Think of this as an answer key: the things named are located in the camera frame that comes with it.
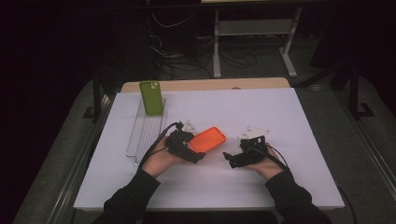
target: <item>white table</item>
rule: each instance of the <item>white table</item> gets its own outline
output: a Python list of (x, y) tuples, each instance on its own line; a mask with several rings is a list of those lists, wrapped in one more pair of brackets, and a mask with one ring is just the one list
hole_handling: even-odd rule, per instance
[[(316, 206), (344, 207), (294, 89), (163, 91), (163, 97), (168, 124), (191, 119), (199, 131), (216, 126), (227, 141), (197, 164), (178, 164), (160, 176), (162, 184), (148, 210), (274, 208), (265, 181), (253, 171), (232, 169), (222, 156), (223, 151), (241, 152), (236, 136), (248, 125), (271, 130), (267, 142), (282, 153)], [(134, 176), (134, 160), (125, 152), (140, 99), (138, 92), (117, 95), (75, 201), (77, 209), (103, 209), (104, 202)]]

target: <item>green phone case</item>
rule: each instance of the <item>green phone case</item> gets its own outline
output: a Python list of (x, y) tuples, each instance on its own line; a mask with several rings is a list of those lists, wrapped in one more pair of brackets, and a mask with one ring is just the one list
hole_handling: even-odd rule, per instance
[(158, 81), (141, 81), (139, 83), (143, 104), (147, 115), (163, 114), (163, 97)]

